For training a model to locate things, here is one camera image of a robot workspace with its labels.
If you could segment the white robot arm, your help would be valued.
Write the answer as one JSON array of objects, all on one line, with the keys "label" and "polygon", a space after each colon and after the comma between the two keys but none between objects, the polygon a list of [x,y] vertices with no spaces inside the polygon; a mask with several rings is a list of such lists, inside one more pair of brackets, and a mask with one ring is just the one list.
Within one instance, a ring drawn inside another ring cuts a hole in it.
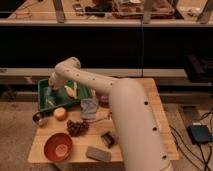
[{"label": "white robot arm", "polygon": [[147,93],[138,81],[81,70],[75,57],[55,66],[49,84],[59,89],[68,80],[108,96],[126,171],[173,171]]}]

